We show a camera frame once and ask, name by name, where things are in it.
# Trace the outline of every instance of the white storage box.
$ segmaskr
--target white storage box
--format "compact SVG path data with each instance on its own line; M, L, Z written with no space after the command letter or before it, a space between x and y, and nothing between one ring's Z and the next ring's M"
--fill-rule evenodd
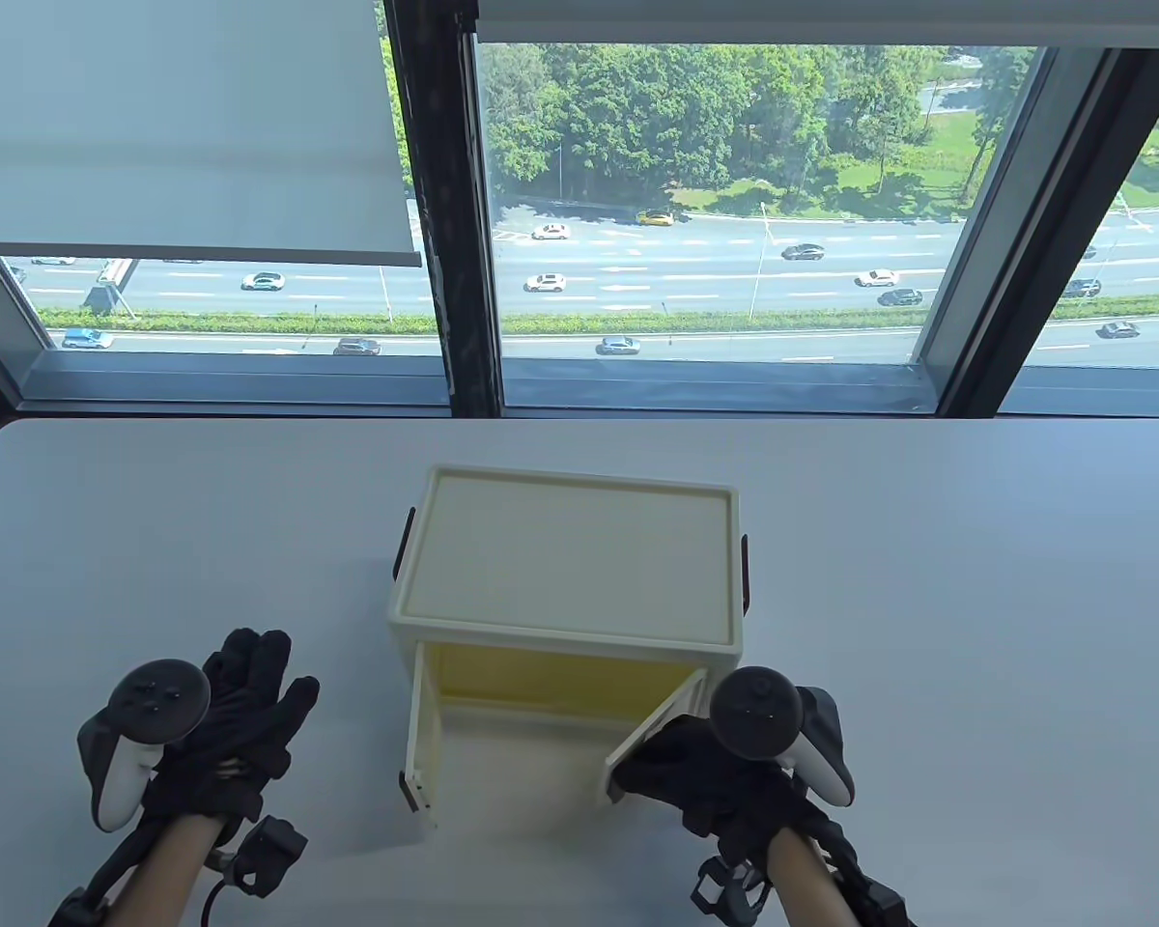
M606 737L584 773L606 800L613 765L738 665L745 562L726 487L433 468L388 610L413 679L408 803L437 819L453 711L522 721L541 750Z

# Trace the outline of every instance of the hand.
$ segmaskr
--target hand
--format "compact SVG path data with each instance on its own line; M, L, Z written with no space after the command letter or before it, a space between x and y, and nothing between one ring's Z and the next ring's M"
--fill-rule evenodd
M297 679L279 698L292 637L240 628L203 665L210 709L192 732L165 747L156 775L141 796L143 822L184 815L225 820L217 846L241 820L262 816L262 789L292 764L287 743L318 702L313 676Z
M707 718L681 715L614 768L624 791L673 804L692 833L716 834L717 852L761 873L768 844L782 829L822 831L828 817L793 790L777 762L745 760L717 742Z

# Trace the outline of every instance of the black cable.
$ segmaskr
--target black cable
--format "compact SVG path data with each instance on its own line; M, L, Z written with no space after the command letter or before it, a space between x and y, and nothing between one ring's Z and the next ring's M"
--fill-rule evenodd
M218 892L223 891L225 883L221 878L214 883L214 888L210 890L210 895L205 897L205 904L201 906L201 927L210 927L210 910L214 906L214 899L218 898Z

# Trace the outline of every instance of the white table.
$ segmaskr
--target white table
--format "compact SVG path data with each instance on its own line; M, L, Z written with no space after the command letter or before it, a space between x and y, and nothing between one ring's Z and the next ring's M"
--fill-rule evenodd
M6 428L1 925L45 924L115 846L81 721L130 666L203 660L236 623L292 633L322 698L267 790L305 857L217 925L706 922L687 893L710 847L664 808L421 842L381 608L439 461L738 487L748 662L836 693L840 820L916 921L1159 925L1159 421L866 419Z

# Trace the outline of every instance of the road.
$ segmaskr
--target road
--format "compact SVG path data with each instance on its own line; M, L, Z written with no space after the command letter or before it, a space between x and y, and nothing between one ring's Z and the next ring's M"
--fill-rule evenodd
M672 228L627 221L561 217L568 241L534 241L548 220L526 209L504 212L495 229L495 285L503 315L709 311L746 314L808 308L877 308L880 291L862 290L855 275L884 267L901 285L936 291L958 241L960 224L936 221L793 221L692 217ZM815 242L823 261L788 262L782 248ZM1093 242L1096 255L1077 277L1096 277L1105 295L1159 294L1159 212L1113 213ZM25 258L23 287L35 305L79 305L102 261L41 267ZM242 292L254 270L279 270L282 292ZM563 292L526 292L537 273L566 275ZM143 261L124 291L134 309L274 314L431 314L424 269L202 264Z
M1027 363L1064 366L1159 367L1159 317L1140 319L1140 335L1105 341L1096 322L1060 321L1044 327ZM647 335L640 358L690 362L766 363L904 363L911 355L917 328L858 331L795 331L761 334ZM54 333L59 343L59 333ZM438 355L437 337L379 337L382 353ZM503 340L506 357L596 357L596 336L518 336ZM175 335L130 333L117 335L121 351L191 351L204 353L322 353L335 348L335 336ZM378 357L363 358L371 365ZM607 358L635 363L636 358Z

